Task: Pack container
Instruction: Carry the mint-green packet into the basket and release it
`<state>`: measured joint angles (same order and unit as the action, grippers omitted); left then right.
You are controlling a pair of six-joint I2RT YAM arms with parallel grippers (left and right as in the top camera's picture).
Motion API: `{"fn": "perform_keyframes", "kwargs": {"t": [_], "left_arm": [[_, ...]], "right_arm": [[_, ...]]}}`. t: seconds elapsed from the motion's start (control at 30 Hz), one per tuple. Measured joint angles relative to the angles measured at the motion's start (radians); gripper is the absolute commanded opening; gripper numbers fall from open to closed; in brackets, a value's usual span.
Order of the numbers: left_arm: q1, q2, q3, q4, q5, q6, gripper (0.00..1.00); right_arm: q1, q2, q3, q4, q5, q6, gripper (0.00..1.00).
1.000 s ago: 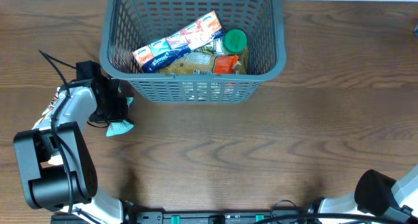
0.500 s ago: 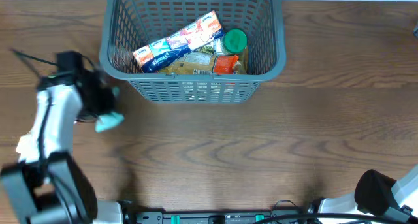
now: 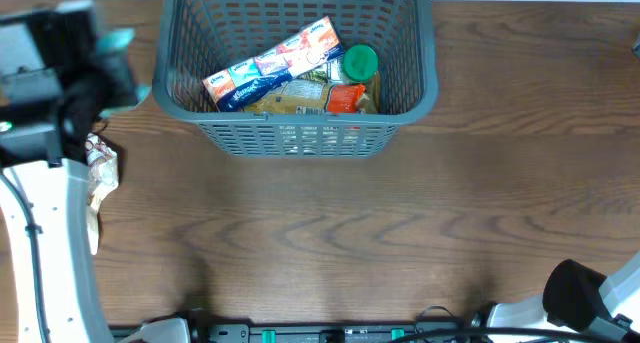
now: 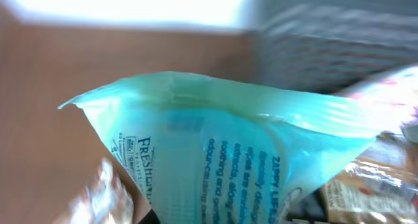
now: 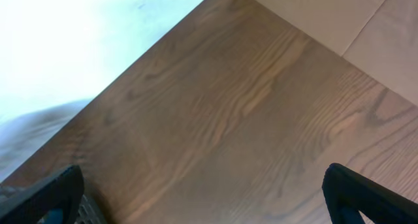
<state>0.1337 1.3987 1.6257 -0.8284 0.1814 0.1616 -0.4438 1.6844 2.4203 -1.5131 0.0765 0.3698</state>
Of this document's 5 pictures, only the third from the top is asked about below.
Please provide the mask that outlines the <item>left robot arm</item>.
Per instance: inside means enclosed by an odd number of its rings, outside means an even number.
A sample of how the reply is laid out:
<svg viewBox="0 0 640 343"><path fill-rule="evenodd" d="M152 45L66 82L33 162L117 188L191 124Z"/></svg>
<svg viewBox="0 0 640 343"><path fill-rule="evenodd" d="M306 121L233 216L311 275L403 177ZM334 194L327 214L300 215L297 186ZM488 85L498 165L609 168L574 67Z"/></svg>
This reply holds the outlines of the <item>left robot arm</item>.
<svg viewBox="0 0 640 343"><path fill-rule="evenodd" d="M183 317L110 328L87 232L86 139L148 95L129 66L130 29L105 33L91 0L1 19L1 210L22 342L187 342Z"/></svg>

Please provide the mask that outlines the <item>orange pasta packet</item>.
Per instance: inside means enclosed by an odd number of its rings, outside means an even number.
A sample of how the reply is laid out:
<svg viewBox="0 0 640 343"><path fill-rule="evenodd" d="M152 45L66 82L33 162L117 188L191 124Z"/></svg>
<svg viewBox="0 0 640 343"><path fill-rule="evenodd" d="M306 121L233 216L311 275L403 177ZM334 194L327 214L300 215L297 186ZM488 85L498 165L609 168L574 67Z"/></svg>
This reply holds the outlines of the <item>orange pasta packet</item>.
<svg viewBox="0 0 640 343"><path fill-rule="evenodd" d="M292 80L272 90L256 103L246 106L244 112L257 114L323 115L321 108L309 107L312 98L319 98L322 88L319 83Z"/></svg>

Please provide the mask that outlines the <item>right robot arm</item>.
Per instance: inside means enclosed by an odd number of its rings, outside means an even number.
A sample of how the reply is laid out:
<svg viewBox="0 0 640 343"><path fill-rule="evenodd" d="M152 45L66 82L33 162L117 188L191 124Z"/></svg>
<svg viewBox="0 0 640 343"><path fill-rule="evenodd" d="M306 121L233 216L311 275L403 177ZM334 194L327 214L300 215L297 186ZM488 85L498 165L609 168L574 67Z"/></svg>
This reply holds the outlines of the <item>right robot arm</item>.
<svg viewBox="0 0 640 343"><path fill-rule="evenodd" d="M552 271L543 292L517 303L491 304L472 324L482 328L555 330L639 340L639 256L607 276L574 260Z"/></svg>

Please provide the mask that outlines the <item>gold foil food bag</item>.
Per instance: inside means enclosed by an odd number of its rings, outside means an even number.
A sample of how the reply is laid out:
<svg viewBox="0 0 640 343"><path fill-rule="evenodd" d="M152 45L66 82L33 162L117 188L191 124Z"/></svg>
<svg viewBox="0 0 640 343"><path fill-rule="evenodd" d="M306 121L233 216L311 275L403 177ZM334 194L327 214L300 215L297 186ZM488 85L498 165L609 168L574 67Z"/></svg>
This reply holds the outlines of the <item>gold foil food bag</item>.
<svg viewBox="0 0 640 343"><path fill-rule="evenodd" d="M300 80L319 83L319 98L312 98L309 107L330 113L378 114L380 109L381 77L379 72L364 83L347 82L344 78L331 80L320 69L302 74Z"/></svg>

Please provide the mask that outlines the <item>teal snack wrapper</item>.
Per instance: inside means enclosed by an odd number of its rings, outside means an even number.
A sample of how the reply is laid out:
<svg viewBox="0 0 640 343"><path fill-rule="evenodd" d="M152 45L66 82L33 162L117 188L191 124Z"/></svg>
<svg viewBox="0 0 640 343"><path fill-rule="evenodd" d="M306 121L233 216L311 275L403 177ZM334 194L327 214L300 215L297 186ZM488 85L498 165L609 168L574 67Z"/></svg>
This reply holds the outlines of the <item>teal snack wrapper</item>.
<svg viewBox="0 0 640 343"><path fill-rule="evenodd" d="M121 28L102 36L96 44L99 67L106 76L108 95L99 114L101 119L133 110L151 92L150 86L137 81L130 66L128 48L134 38L133 28Z"/></svg>

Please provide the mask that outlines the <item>green lid jar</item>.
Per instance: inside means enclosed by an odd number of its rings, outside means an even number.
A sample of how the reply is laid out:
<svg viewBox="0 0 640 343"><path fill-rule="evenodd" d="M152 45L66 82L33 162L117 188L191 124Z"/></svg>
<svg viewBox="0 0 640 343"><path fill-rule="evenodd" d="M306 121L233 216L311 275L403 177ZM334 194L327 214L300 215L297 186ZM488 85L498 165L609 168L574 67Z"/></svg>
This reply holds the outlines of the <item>green lid jar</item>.
<svg viewBox="0 0 640 343"><path fill-rule="evenodd" d="M343 75L353 83L365 83L378 71L379 58L368 45L358 44L349 48L341 60Z"/></svg>

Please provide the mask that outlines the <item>Kleenex tissue multipack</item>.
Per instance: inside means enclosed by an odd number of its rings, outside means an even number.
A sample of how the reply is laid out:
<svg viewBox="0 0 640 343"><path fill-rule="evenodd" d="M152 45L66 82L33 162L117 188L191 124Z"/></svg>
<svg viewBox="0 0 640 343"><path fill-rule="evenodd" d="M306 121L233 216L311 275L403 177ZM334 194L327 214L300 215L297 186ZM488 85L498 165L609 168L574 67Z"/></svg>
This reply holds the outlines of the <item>Kleenex tissue multipack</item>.
<svg viewBox="0 0 640 343"><path fill-rule="evenodd" d="M343 53L331 19L325 16L262 54L210 75L203 85L218 111L236 112Z"/></svg>

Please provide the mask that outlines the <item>grey plastic basket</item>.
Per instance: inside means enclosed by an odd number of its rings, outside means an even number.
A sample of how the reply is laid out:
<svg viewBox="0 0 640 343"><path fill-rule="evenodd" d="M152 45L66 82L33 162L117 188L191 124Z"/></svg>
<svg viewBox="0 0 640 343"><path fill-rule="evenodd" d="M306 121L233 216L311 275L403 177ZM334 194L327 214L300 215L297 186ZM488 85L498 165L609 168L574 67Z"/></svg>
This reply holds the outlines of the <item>grey plastic basket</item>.
<svg viewBox="0 0 640 343"><path fill-rule="evenodd" d="M153 94L232 155L371 156L437 100L431 0L164 0Z"/></svg>

